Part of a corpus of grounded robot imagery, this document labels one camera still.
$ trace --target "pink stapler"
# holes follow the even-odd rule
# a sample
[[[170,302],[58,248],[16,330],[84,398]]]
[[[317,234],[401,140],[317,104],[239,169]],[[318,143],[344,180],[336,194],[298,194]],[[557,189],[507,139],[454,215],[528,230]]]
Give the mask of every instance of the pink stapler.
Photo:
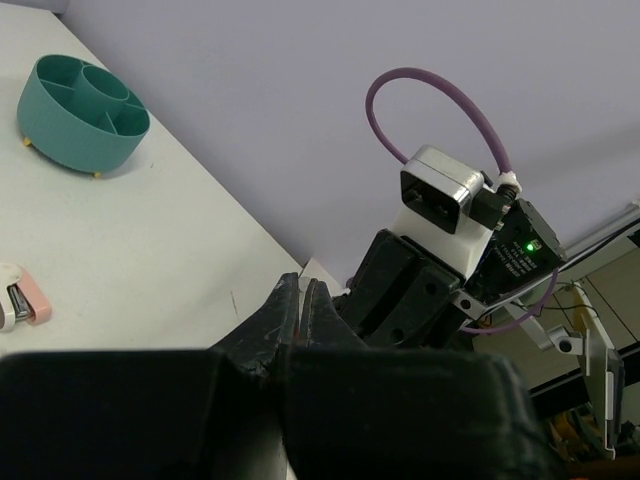
[[[51,304],[24,268],[0,263],[0,332],[16,322],[39,325],[51,317]]]

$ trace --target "black plastic part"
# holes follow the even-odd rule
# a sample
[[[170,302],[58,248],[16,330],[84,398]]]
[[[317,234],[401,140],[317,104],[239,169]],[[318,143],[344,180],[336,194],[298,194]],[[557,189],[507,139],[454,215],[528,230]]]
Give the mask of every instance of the black plastic part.
[[[409,172],[400,172],[402,202],[411,210],[447,233],[455,233],[460,205],[451,197]]]
[[[280,277],[264,305],[238,325],[215,348],[243,370],[266,377],[281,345],[290,345],[298,328],[298,275]]]
[[[288,373],[285,445],[298,478],[558,478],[506,359],[296,349]]]
[[[640,248],[640,230],[629,235],[629,240],[636,244],[636,247]]]
[[[455,348],[455,339],[460,333],[471,337],[468,333],[460,332],[460,326],[467,318],[468,316],[455,305],[447,305],[438,321],[434,322],[431,329],[425,334],[422,340],[422,346],[447,349]]]
[[[562,478],[508,360],[367,349],[326,285],[299,293],[281,278],[246,349],[3,358],[2,478],[283,478],[283,433],[299,480]]]
[[[473,199],[469,218],[489,230],[494,230],[509,211],[511,201],[486,188],[480,190]]]
[[[196,476],[211,469],[214,444],[238,421],[228,395],[246,408],[245,388],[214,351],[5,358],[2,477]]]
[[[504,227],[494,239],[465,290],[488,304],[550,273],[566,259],[554,231],[538,211],[518,199],[504,217]]]
[[[353,279],[351,294],[336,304],[367,345],[416,347],[431,344],[429,334],[460,283],[419,247],[381,230]],[[447,341],[434,339],[437,344]]]
[[[511,204],[518,196],[518,189],[513,185],[502,184],[498,187],[497,193]]]
[[[489,177],[487,172],[485,172],[484,170],[480,170],[480,173],[482,174],[482,178],[484,178],[484,183],[489,187],[493,187],[493,180],[491,180],[491,177]]]

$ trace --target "black cable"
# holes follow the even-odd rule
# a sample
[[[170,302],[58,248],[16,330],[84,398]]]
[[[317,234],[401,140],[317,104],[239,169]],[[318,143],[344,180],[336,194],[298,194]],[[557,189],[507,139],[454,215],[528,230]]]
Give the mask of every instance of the black cable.
[[[604,295],[602,295],[602,293],[600,293],[600,290],[598,290],[598,287],[596,287],[596,285],[587,278],[587,281],[591,284],[591,286],[593,287],[593,289],[596,291],[596,294],[600,296],[600,298],[602,298],[602,301],[605,303],[605,305],[607,307],[609,307],[609,310],[611,310],[611,313],[613,313],[616,318],[618,319],[618,321],[622,324],[622,326],[627,330],[627,332],[629,332],[629,335],[631,335],[631,337],[637,342],[638,339],[636,338],[636,336],[633,334],[633,332],[631,331],[631,329],[627,326],[627,324],[624,322],[624,320],[622,320],[622,317],[620,315],[618,315],[618,312],[616,312],[613,308],[613,306],[609,303],[609,300],[607,300],[605,298]]]
[[[640,218],[634,220],[633,222],[625,225],[624,227],[619,228],[618,230],[616,230],[615,232],[613,232],[611,235],[609,235],[609,237],[607,237],[607,239],[602,242],[600,245],[598,245],[596,248],[594,248],[592,251],[590,251],[589,253],[587,253],[584,257],[582,257],[580,260],[578,260],[575,263],[571,263],[571,259],[569,259],[569,261],[567,262],[568,267],[567,268],[573,268],[576,265],[580,265],[582,262],[584,262],[587,258],[592,257],[593,255],[595,255],[596,253],[598,253],[600,250],[602,250],[604,247],[606,247],[607,245],[609,245],[611,242],[613,242],[614,240],[616,240],[620,235],[623,235],[624,233],[626,233],[629,229],[631,229],[632,227],[635,227],[636,225],[640,224]]]
[[[582,285],[578,285],[578,284],[577,284],[577,283],[575,283],[575,282],[558,282],[558,285],[566,285],[567,287],[575,287],[575,288],[578,288],[578,289],[582,290],[582,292],[583,292],[585,295],[589,296],[589,294],[588,294],[588,293],[587,293],[587,291],[584,289],[584,287],[583,287]]]
[[[515,303],[515,302],[511,302],[511,305],[514,305],[514,306],[516,306],[516,307],[520,307],[520,308],[531,308],[531,307],[527,307],[527,306],[524,306],[524,305],[518,305],[518,304],[517,304],[517,303]],[[579,304],[577,304],[577,305],[571,305],[570,307],[543,307],[543,308],[542,308],[542,310],[562,310],[562,311],[565,311],[565,310],[574,310],[574,309],[579,308],[579,307],[588,308],[588,309],[592,310],[592,311],[593,311],[593,313],[595,313],[596,315],[598,315],[598,317],[600,316],[600,314],[598,313],[598,310],[596,310],[596,309],[595,309],[594,307],[592,307],[591,305],[587,305],[587,304],[585,304],[585,303],[579,303]],[[540,318],[540,315],[541,315],[541,314],[542,314],[542,312],[541,312],[540,314],[536,315],[535,317],[536,317],[536,318]]]
[[[593,313],[595,313],[596,315],[600,316],[598,314],[598,311],[592,307],[591,305],[586,305],[584,303],[579,303],[578,305],[571,305],[570,307],[544,307],[543,310],[573,310],[575,308],[579,308],[579,307],[584,307],[584,308],[588,308],[589,310],[593,310]]]

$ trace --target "white table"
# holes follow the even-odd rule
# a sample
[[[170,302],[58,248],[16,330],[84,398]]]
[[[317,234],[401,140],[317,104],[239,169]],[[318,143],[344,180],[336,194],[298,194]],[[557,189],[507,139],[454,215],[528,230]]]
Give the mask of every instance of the white table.
[[[54,309],[0,350],[207,347],[299,265],[152,118],[103,178],[22,145],[16,105],[35,61],[100,64],[51,13],[0,4],[0,261],[24,266]]]

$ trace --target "teal organizer bowl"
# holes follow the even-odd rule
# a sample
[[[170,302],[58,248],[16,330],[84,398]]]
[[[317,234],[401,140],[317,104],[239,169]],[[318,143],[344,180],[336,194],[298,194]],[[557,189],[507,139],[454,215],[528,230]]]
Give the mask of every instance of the teal organizer bowl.
[[[38,60],[18,103],[25,145],[65,167],[100,174],[122,165],[149,131],[149,113],[108,71],[65,55]]]

